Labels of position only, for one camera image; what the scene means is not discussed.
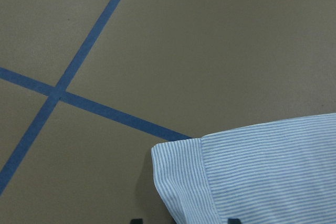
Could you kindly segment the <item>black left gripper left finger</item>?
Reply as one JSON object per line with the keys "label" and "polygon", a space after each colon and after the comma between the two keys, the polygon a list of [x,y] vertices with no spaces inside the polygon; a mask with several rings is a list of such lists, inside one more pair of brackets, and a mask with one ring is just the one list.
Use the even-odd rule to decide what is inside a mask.
{"label": "black left gripper left finger", "polygon": [[130,224],[142,224],[142,219],[131,219]]}

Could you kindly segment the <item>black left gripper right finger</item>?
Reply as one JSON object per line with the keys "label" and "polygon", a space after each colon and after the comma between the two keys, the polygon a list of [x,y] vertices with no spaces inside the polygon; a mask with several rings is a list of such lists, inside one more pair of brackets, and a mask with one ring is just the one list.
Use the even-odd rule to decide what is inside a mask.
{"label": "black left gripper right finger", "polygon": [[227,223],[228,224],[240,224],[240,219],[239,218],[228,218]]}

